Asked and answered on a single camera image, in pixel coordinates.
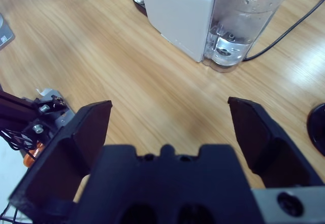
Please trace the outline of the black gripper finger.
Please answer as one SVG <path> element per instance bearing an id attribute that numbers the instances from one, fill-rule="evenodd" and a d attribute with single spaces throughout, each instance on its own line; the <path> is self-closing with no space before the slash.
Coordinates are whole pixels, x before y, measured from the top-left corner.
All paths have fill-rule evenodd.
<path id="1" fill-rule="evenodd" d="M 9 196 L 31 220 L 69 220 L 75 194 L 105 143 L 111 101 L 79 109 L 47 144 Z"/>
<path id="2" fill-rule="evenodd" d="M 247 165 L 265 187 L 324 185 L 293 140 L 262 105 L 236 97 L 227 102 Z"/>

